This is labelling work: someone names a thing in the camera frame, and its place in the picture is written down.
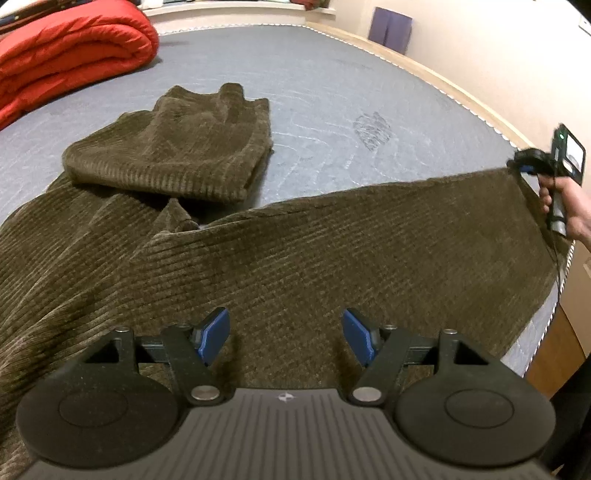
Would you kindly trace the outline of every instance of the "gray mattress cover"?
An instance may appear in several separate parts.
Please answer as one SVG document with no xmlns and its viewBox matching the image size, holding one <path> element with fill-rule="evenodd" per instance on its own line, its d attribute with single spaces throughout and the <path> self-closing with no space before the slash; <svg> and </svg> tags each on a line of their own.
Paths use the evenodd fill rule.
<svg viewBox="0 0 591 480">
<path fill-rule="evenodd" d="M 0 131 L 0 222 L 62 172 L 72 142 L 121 113 L 151 109 L 174 85 L 210 93 L 225 82 L 271 104 L 265 178 L 246 206 L 389 181 L 501 167 L 513 146 L 454 99 L 403 69 L 305 27 L 244 26 L 166 35 L 156 60 L 57 99 Z M 505 355 L 523 375 L 557 287 Z"/>
</svg>

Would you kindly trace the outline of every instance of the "red duvet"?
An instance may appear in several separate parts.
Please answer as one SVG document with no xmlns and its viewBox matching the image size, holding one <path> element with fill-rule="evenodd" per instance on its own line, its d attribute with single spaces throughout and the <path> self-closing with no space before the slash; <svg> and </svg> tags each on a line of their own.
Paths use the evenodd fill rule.
<svg viewBox="0 0 591 480">
<path fill-rule="evenodd" d="M 0 40 L 0 130 L 75 88 L 150 62 L 158 34 L 128 0 L 48 15 Z"/>
</svg>

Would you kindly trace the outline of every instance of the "cable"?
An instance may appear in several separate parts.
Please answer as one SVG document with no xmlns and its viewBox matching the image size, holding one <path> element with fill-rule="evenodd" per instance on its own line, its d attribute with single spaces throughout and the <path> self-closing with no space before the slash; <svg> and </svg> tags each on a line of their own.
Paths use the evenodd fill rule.
<svg viewBox="0 0 591 480">
<path fill-rule="evenodd" d="M 554 194 L 555 195 L 556 195 L 556 174 L 557 174 L 557 171 L 558 171 L 558 164 L 556 162 L 554 162 L 554 174 L 552 177 L 552 183 L 554 184 Z M 552 215 L 552 205 L 550 205 L 550 211 L 548 212 L 548 215 Z M 562 286 L 562 280 L 560 278 L 560 259 L 558 258 L 558 249 L 556 248 L 555 235 L 556 234 L 550 228 L 550 236 L 552 237 L 552 248 L 554 250 L 554 260 L 556 262 L 556 272 L 557 272 L 556 282 L 557 282 L 557 286 L 558 286 L 558 295 L 557 295 L 557 299 L 556 299 L 556 306 L 558 307 L 558 306 L 560 306 L 560 293 L 561 293 L 560 290 L 561 290 L 561 286 Z"/>
</svg>

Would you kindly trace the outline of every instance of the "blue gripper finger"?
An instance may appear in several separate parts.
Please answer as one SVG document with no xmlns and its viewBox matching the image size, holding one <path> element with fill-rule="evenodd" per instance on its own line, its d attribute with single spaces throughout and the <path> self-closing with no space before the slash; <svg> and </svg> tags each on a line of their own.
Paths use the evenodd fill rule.
<svg viewBox="0 0 591 480">
<path fill-rule="evenodd" d="M 355 314 L 349 309 L 346 309 L 343 312 L 341 322 L 343 324 L 345 340 L 347 340 L 347 343 L 351 347 L 351 350 L 353 350 L 359 363 L 364 367 L 367 367 L 372 361 L 374 361 L 377 354 L 377 351 L 372 344 L 370 331 L 363 326 Z"/>
<path fill-rule="evenodd" d="M 230 314 L 226 308 L 217 308 L 203 321 L 201 342 L 197 353 L 206 366 L 213 363 L 230 335 Z"/>
<path fill-rule="evenodd" d="M 531 165 L 522 165 L 519 168 L 519 171 L 521 173 L 529 173 L 530 175 L 535 175 L 536 174 L 535 168 L 533 166 L 531 166 Z"/>
</svg>

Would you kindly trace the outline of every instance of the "wall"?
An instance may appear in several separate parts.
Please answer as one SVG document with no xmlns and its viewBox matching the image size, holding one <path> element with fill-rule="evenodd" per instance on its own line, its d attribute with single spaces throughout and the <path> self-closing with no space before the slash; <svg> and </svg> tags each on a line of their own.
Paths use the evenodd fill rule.
<svg viewBox="0 0 591 480">
<path fill-rule="evenodd" d="M 337 26 L 367 37 L 375 7 L 414 18 L 407 55 L 475 95 L 540 148 L 565 123 L 591 154 L 591 36 L 566 0 L 359 0 L 337 10 Z M 584 189 L 591 193 L 591 163 Z M 591 351 L 590 259 L 577 251 L 562 305 L 586 354 Z"/>
<path fill-rule="evenodd" d="M 361 17 L 366 7 L 365 0 L 330 0 L 330 7 L 336 10 L 336 18 L 313 17 L 310 21 L 337 27 L 350 33 L 359 32 Z"/>
</svg>

